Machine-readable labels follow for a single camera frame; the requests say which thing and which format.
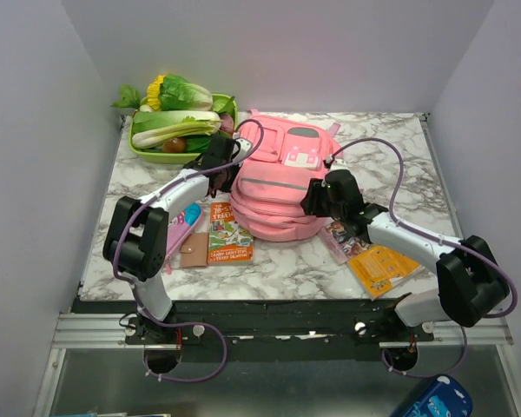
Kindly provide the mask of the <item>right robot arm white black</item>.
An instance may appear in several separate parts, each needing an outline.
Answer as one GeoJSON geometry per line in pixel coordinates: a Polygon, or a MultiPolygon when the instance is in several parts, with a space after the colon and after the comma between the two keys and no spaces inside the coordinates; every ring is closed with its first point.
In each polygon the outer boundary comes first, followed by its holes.
{"type": "Polygon", "coordinates": [[[365,202],[346,169],[311,179],[300,205],[306,214],[332,218],[350,235],[393,249],[436,275],[437,289],[401,296],[383,317],[383,332],[392,340],[404,339],[428,321],[470,328],[515,294],[482,238],[450,241],[402,222],[390,209],[365,202]]]}

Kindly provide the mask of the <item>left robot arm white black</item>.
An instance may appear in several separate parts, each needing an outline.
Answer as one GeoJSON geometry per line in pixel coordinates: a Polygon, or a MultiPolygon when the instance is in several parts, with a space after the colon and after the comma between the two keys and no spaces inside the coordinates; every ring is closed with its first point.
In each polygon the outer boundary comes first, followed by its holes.
{"type": "Polygon", "coordinates": [[[133,198],[124,196],[115,205],[103,243],[102,256],[117,280],[128,283],[137,314],[146,321],[145,332],[157,343],[169,341],[176,328],[170,317],[174,303],[162,282],[168,225],[188,206],[217,191],[226,191],[237,169],[255,146],[244,138],[215,136],[206,152],[186,163],[179,174],[156,191],[133,198]]]}

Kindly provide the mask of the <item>pink student backpack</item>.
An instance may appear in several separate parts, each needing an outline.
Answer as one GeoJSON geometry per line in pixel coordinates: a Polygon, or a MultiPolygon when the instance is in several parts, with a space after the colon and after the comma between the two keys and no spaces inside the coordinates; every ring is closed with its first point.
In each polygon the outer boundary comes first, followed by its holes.
{"type": "Polygon", "coordinates": [[[339,130],[337,122],[323,129],[253,110],[239,133],[258,149],[234,179],[229,195],[234,219],[252,236],[269,242],[316,235],[326,220],[306,215],[300,202],[310,181],[325,176],[325,159],[340,148],[335,140],[339,130]]]}

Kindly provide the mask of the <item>brown leather wallet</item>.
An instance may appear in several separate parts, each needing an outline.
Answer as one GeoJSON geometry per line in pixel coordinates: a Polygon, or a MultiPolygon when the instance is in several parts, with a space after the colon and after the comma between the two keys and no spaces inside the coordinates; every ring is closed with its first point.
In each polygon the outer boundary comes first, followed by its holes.
{"type": "Polygon", "coordinates": [[[208,233],[192,233],[180,248],[181,268],[203,268],[208,265],[208,233]]]}

